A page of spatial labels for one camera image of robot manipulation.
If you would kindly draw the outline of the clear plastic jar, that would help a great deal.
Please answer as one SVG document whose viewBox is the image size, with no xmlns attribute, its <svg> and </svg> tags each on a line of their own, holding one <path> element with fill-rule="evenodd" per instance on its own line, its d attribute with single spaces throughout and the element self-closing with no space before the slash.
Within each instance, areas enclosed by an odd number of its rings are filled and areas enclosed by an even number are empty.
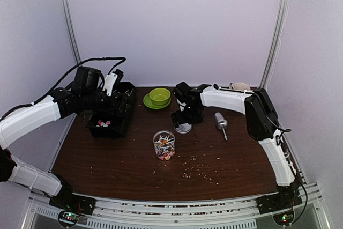
<svg viewBox="0 0 343 229">
<path fill-rule="evenodd" d="M 175 136 L 169 130 L 160 130 L 153 136 L 154 153 L 162 161 L 169 161 L 175 154 Z"/>
</svg>

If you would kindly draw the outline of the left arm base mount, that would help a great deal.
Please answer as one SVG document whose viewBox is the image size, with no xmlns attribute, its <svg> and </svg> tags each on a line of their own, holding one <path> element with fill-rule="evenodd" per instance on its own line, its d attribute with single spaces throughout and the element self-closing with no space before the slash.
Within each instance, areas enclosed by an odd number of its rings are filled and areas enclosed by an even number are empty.
<svg viewBox="0 0 343 229">
<path fill-rule="evenodd" d="M 57 215 L 58 223 L 64 228 L 76 225 L 81 216 L 92 215 L 96 200 L 92 197 L 81 196 L 73 193 L 73 187 L 61 176 L 62 188 L 56 196 L 50 196 L 49 204 L 62 210 Z"/>
</svg>

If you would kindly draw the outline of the green saucer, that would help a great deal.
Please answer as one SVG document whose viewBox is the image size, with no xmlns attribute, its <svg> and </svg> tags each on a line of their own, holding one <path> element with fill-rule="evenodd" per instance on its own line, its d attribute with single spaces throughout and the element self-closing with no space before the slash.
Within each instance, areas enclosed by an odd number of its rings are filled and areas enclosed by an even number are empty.
<svg viewBox="0 0 343 229">
<path fill-rule="evenodd" d="M 152 101 L 150 98 L 149 94 L 146 94 L 143 98 L 143 103 L 146 107 L 150 109 L 162 109 L 167 107 L 171 102 L 171 98 L 169 98 L 166 101 L 163 101 L 162 104 L 156 104 L 155 102 Z"/>
</svg>

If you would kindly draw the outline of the green bowl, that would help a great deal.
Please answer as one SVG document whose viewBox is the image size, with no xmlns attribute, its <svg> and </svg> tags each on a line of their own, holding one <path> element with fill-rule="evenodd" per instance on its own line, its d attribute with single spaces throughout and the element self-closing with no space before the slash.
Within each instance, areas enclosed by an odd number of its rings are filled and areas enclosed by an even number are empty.
<svg viewBox="0 0 343 229">
<path fill-rule="evenodd" d="M 160 87 L 151 90 L 149 96 L 156 104 L 162 104 L 163 101 L 166 101 L 171 97 L 171 93 L 168 89 Z"/>
</svg>

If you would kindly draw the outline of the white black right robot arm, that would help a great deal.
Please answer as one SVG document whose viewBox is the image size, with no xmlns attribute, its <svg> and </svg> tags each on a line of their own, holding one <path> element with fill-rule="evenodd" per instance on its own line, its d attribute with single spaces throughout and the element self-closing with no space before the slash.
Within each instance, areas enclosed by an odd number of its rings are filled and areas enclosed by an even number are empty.
<svg viewBox="0 0 343 229">
<path fill-rule="evenodd" d="M 240 91 L 217 84 L 191 87 L 181 82 L 172 93 L 180 107 L 171 114 L 176 130 L 183 126 L 190 130 L 192 125 L 203 122 L 204 107 L 223 108 L 245 115 L 249 136 L 259 142 L 273 168 L 278 189 L 275 204 L 284 209 L 295 200 L 300 184 L 293 163 L 282 148 L 286 130 L 281 128 L 276 109 L 264 88 Z"/>
</svg>

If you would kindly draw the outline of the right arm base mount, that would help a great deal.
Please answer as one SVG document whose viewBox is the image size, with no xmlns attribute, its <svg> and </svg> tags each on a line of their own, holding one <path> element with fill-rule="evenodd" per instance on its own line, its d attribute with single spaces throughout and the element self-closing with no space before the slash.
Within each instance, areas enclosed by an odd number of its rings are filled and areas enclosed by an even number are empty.
<svg viewBox="0 0 343 229">
<path fill-rule="evenodd" d="M 256 199 L 259 214 L 270 213 L 278 226 L 291 226 L 296 222 L 295 206 L 303 203 L 298 186 L 277 186 L 277 189 L 277 193 L 263 195 Z"/>
</svg>

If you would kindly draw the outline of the silver metal scoop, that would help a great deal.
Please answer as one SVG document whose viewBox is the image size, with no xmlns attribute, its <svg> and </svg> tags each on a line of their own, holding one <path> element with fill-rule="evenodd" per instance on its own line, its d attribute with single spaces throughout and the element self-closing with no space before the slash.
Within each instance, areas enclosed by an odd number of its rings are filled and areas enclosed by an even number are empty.
<svg viewBox="0 0 343 229">
<path fill-rule="evenodd" d="M 225 141 L 227 142 L 228 141 L 228 136 L 226 133 L 226 129 L 228 127 L 227 120 L 222 116 L 221 113 L 216 112 L 214 114 L 214 121 L 215 121 L 216 128 L 223 132 L 223 137 L 224 137 Z"/>
</svg>

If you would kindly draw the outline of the silver jar lid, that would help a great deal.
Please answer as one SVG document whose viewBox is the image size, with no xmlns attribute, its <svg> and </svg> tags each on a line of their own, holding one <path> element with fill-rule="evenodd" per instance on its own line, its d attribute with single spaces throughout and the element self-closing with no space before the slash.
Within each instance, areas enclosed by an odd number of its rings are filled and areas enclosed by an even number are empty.
<svg viewBox="0 0 343 229">
<path fill-rule="evenodd" d="M 174 129 L 180 134 L 187 134 L 192 130 L 192 125 L 188 123 L 180 124 L 179 126 L 174 127 Z"/>
</svg>

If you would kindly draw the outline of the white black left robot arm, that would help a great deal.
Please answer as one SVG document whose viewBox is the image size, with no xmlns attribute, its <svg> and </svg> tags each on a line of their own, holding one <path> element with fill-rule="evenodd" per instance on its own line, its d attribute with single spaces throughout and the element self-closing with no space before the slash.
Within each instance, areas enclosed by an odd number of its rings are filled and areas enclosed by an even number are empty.
<svg viewBox="0 0 343 229">
<path fill-rule="evenodd" d="M 79 67 L 66 88 L 53 88 L 37 102 L 22 105 L 1 117 L 1 181 L 11 181 L 55 196 L 66 210 L 77 205 L 77 198 L 68 190 L 63 179 L 44 172 L 16 158 L 9 146 L 22 136 L 50 122 L 64 119 L 71 114 L 89 111 L 93 114 L 117 113 L 116 102 L 122 97 L 117 90 L 123 71 L 116 69 L 106 76 L 89 67 Z"/>
</svg>

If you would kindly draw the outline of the black three-compartment candy tray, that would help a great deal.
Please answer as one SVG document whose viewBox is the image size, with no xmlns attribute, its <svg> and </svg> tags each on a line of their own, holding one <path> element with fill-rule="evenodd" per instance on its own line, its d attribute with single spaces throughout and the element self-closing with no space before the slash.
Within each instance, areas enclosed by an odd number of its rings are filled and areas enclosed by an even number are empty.
<svg viewBox="0 0 343 229">
<path fill-rule="evenodd" d="M 130 82 L 120 82 L 112 94 L 126 94 L 133 101 L 133 110 L 136 103 L 136 87 Z M 92 115 L 86 128 L 89 129 L 94 138 L 122 138 L 125 136 L 131 115 L 114 115 L 113 103 L 108 108 L 98 111 Z"/>
</svg>

